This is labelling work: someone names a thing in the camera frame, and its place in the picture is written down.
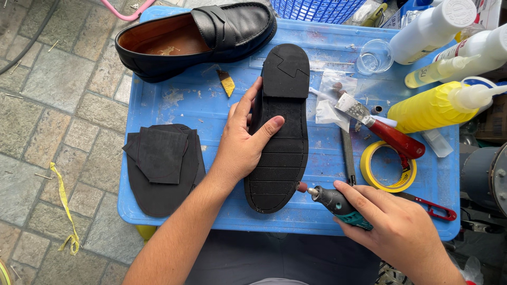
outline pink chair leg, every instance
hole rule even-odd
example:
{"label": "pink chair leg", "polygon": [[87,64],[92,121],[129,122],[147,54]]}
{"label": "pink chair leg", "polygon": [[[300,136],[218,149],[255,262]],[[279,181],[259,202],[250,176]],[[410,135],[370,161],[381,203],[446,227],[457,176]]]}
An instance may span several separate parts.
{"label": "pink chair leg", "polygon": [[108,8],[116,17],[124,20],[124,21],[133,21],[135,19],[137,19],[142,12],[144,12],[144,10],[146,10],[149,6],[151,6],[151,4],[153,4],[153,2],[155,2],[155,0],[147,0],[143,5],[141,5],[136,11],[134,14],[130,15],[130,16],[123,16],[122,14],[118,13],[118,11],[116,11],[115,7],[113,7],[113,5],[109,4],[109,2],[107,0],[100,0],[106,8]]}

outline black rubber sheet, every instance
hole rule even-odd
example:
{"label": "black rubber sheet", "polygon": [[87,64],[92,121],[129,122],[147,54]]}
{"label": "black rubber sheet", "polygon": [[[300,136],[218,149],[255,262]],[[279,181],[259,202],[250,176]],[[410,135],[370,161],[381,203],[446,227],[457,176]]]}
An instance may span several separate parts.
{"label": "black rubber sheet", "polygon": [[[139,133],[127,134],[127,144],[123,149],[127,153],[130,188],[140,209],[148,216],[164,217],[172,214],[206,175],[197,130],[182,124],[142,127]],[[177,169],[173,162],[178,161],[180,154],[178,183],[150,182],[157,177],[173,179],[174,172],[169,175],[168,172],[161,172],[161,169]],[[170,161],[170,167],[162,165],[160,169],[155,169],[147,164],[149,161],[162,163],[165,159]],[[151,179],[143,173],[147,170],[150,171]]]}

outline penny loafer strap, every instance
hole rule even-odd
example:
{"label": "penny loafer strap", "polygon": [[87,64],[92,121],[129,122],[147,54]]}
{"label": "penny loafer strap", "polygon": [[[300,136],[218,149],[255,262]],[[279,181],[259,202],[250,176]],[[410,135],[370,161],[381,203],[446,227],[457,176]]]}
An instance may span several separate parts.
{"label": "penny loafer strap", "polygon": [[194,10],[205,13],[213,21],[216,38],[214,53],[232,52],[236,48],[236,35],[224,11],[216,5],[194,8],[192,12]]}

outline clear plastic cup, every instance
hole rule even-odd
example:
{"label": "clear plastic cup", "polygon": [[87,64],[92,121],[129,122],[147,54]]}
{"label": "clear plastic cup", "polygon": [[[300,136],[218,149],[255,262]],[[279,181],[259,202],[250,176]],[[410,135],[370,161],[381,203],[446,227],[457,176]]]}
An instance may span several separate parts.
{"label": "clear plastic cup", "polygon": [[388,70],[393,61],[389,43],[383,40],[371,40],[361,48],[356,66],[359,73],[371,75]]}

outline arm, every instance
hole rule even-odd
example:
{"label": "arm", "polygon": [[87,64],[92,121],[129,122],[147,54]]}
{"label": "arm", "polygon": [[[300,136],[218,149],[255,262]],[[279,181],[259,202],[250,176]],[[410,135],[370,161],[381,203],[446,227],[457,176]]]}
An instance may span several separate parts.
{"label": "arm", "polygon": [[372,231],[365,231],[334,217],[346,236],[405,273],[414,284],[466,285],[419,204],[370,186],[350,187],[341,181],[334,186],[373,225]]}
{"label": "arm", "polygon": [[284,123],[282,116],[276,116],[254,135],[248,134],[247,123],[251,118],[248,113],[261,86],[259,77],[241,100],[231,106],[207,176],[139,252],[123,284],[185,282],[225,199],[238,181],[255,168],[262,149]]}

